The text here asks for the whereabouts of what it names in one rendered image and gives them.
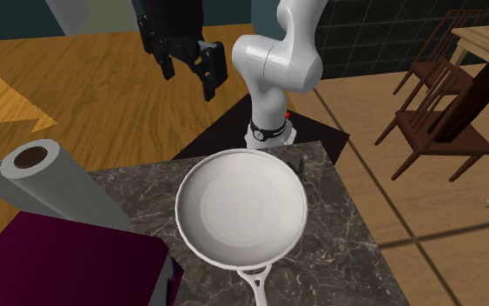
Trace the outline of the brown wooden chair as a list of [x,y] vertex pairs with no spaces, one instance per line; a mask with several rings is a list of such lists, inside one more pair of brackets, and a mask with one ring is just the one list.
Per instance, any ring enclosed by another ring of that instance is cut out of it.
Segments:
[[409,110],[407,107],[424,86],[427,78],[432,75],[431,72],[418,82],[407,100],[395,112],[392,122],[375,141],[376,144],[380,144],[394,128],[399,128],[413,150],[413,153],[392,175],[393,180],[396,180],[420,156],[465,156],[467,160],[449,178],[450,182],[454,182],[482,156],[489,155],[489,142],[471,125],[463,129],[450,143],[434,141],[440,129],[439,124],[437,129],[428,132],[448,105],[472,85],[472,77],[444,57],[434,65],[434,68],[440,72],[440,75],[416,110]]
[[485,13],[484,9],[449,10],[411,62],[409,71],[397,85],[393,94],[396,95],[400,91],[410,76],[415,75],[418,79],[422,79],[429,72],[432,75],[425,81],[425,86],[430,89],[440,75],[434,65],[442,57],[449,56],[454,51],[458,38],[452,33],[452,30],[475,26]]

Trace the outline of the black robot stand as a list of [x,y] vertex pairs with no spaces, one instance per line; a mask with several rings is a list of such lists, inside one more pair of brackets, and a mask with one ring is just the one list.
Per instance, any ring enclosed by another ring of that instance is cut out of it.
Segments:
[[[176,154],[173,160],[208,156],[222,150],[245,148],[244,136],[248,131],[251,109],[251,97],[247,94]],[[288,111],[288,114],[289,121],[297,132],[294,143],[321,141],[332,164],[336,164],[349,135],[291,110]]]

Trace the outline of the white paper towel roll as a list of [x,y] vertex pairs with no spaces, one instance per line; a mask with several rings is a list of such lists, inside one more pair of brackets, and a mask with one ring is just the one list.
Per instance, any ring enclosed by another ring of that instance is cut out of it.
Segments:
[[0,161],[0,198],[29,213],[129,228],[120,206],[52,139],[23,144]]

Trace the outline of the white frying pan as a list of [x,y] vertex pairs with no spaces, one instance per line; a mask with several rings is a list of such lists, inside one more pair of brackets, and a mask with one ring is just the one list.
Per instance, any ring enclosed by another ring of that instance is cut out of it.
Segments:
[[300,178],[261,150],[231,149],[204,158],[175,198],[175,221],[186,245],[203,261],[236,272],[253,289],[256,306],[268,306],[266,278],[300,241],[307,215]]

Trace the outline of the light wooden table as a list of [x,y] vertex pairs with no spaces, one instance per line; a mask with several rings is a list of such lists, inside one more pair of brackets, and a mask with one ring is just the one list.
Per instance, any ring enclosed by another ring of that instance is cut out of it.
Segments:
[[459,38],[450,63],[460,66],[468,52],[489,62],[489,25],[455,28],[451,33]]

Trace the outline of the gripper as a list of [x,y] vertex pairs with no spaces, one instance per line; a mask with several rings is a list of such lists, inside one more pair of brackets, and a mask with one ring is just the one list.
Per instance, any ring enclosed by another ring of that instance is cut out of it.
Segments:
[[144,50],[155,57],[165,80],[175,75],[169,42],[188,53],[187,65],[201,79],[204,99],[228,79],[222,42],[204,42],[202,0],[141,0],[143,14],[137,24]]

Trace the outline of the maroon box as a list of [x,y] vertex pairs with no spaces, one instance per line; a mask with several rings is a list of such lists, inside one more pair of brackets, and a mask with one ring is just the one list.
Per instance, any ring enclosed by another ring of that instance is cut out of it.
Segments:
[[182,276],[155,236],[25,212],[0,233],[0,306],[175,306]]

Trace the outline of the dark brown wooden post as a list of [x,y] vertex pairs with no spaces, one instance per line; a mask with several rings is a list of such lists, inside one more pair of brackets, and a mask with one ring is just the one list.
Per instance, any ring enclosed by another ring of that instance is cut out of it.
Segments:
[[489,104],[489,63],[472,80],[472,85],[461,96],[453,100],[442,112],[433,126],[432,132],[440,125],[435,135],[437,143],[450,143]]

